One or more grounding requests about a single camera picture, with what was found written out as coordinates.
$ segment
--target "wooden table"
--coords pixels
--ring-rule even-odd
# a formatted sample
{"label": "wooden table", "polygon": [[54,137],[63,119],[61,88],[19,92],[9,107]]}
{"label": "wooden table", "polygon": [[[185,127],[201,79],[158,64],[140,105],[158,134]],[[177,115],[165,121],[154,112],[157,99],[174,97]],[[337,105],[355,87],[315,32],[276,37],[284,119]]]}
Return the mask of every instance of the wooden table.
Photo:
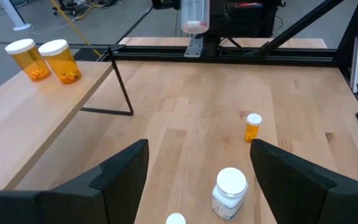
{"label": "wooden table", "polygon": [[[186,45],[187,40],[122,42]],[[242,44],[255,47],[263,41],[244,39]],[[293,39],[285,45],[325,47],[314,39]],[[216,176],[225,167],[242,170],[249,183],[245,204],[232,223],[275,223],[255,179],[250,144],[244,142],[250,112],[264,119],[259,138],[358,180],[358,103],[336,68],[118,65],[135,115],[79,112],[17,189],[49,189],[147,138],[149,173],[136,223],[164,223],[173,212],[182,213],[188,223],[226,223],[211,208]],[[86,104],[96,105],[126,107],[114,76],[108,76]]]}
{"label": "wooden table", "polygon": [[0,87],[0,189],[13,189],[111,73],[110,62],[78,62],[83,78],[31,82],[21,71]]}

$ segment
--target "white cap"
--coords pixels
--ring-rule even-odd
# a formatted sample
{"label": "white cap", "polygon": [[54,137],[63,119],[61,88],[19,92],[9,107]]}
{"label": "white cap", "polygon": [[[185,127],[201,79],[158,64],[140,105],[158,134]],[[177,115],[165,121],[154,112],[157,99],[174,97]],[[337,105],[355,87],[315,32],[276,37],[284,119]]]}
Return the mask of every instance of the white cap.
{"label": "white cap", "polygon": [[218,187],[226,194],[235,196],[247,188],[245,175],[236,168],[228,167],[221,170],[216,178]]}
{"label": "white cap", "polygon": [[20,54],[30,50],[31,48],[35,47],[35,42],[32,39],[22,39],[15,41],[8,46],[5,47],[5,50],[8,54]]}
{"label": "white cap", "polygon": [[251,113],[251,114],[248,114],[248,116],[247,116],[247,122],[249,124],[258,126],[262,122],[262,117],[259,114]]}
{"label": "white cap", "polygon": [[53,40],[47,43],[44,43],[41,45],[40,48],[38,48],[38,51],[42,56],[53,56],[56,54],[60,54],[64,50],[68,48],[68,43],[66,40],[60,39],[60,40]]}
{"label": "white cap", "polygon": [[168,216],[165,224],[186,224],[186,220],[180,213],[172,213]]}

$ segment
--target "yellow cable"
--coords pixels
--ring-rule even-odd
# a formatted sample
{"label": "yellow cable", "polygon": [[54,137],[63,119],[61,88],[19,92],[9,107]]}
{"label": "yellow cable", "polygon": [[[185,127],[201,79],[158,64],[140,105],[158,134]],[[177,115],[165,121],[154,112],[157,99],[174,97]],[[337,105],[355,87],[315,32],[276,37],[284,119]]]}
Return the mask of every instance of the yellow cable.
{"label": "yellow cable", "polygon": [[[69,25],[71,26],[71,28],[73,28],[73,30],[81,37],[81,39],[84,40],[85,44],[90,46],[91,44],[89,43],[89,41],[84,37],[84,35],[78,30],[78,28],[76,26],[74,26],[74,24],[71,22],[71,20],[66,16],[66,14],[60,9],[60,6],[58,6],[58,4],[55,2],[55,0],[50,0],[50,2],[53,4],[53,6],[55,8],[57,8],[57,10],[59,11],[59,13],[66,19],[66,21],[69,23]],[[93,52],[101,57],[102,55],[96,50],[96,49],[92,49]]]}

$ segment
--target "orange pill bottle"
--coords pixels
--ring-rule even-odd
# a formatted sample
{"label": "orange pill bottle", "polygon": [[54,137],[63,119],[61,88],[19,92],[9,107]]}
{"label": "orange pill bottle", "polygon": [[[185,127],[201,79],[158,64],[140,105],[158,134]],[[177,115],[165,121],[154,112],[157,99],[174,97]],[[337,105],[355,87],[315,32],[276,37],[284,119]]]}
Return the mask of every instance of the orange pill bottle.
{"label": "orange pill bottle", "polygon": [[38,51],[63,84],[77,82],[82,74],[75,63],[66,40],[53,40],[43,44]]}
{"label": "orange pill bottle", "polygon": [[246,142],[257,138],[260,124],[262,117],[259,114],[251,113],[247,116]]}
{"label": "orange pill bottle", "polygon": [[48,78],[51,74],[32,39],[15,41],[5,47],[24,73],[34,82]]}

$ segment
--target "white plastic container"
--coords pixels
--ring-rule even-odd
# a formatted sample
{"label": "white plastic container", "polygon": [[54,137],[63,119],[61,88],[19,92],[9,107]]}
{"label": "white plastic container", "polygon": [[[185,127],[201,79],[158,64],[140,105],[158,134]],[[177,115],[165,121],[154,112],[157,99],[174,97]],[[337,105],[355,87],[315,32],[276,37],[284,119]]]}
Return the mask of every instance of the white plastic container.
{"label": "white plastic container", "polygon": [[245,175],[238,169],[221,170],[212,191],[212,208],[226,221],[231,221],[244,201],[248,189]]}
{"label": "white plastic container", "polygon": [[165,224],[186,224],[186,220],[180,213],[172,213],[168,216]]}
{"label": "white plastic container", "polygon": [[187,34],[202,34],[209,29],[209,0],[181,1],[181,29]]}

